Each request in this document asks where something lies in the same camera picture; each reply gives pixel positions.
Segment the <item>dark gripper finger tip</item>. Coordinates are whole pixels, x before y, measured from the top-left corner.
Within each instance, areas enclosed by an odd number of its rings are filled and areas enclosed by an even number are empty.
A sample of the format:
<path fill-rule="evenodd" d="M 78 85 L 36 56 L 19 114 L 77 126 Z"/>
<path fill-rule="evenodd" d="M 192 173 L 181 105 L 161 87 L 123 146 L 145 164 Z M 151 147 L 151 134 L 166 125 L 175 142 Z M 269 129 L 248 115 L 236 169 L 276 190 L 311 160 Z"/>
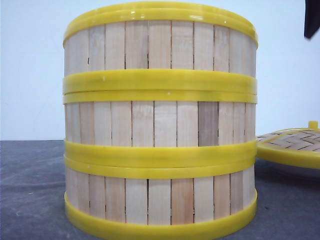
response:
<path fill-rule="evenodd" d="M 311 39 L 320 28 L 320 0 L 305 0 L 304 37 Z"/>

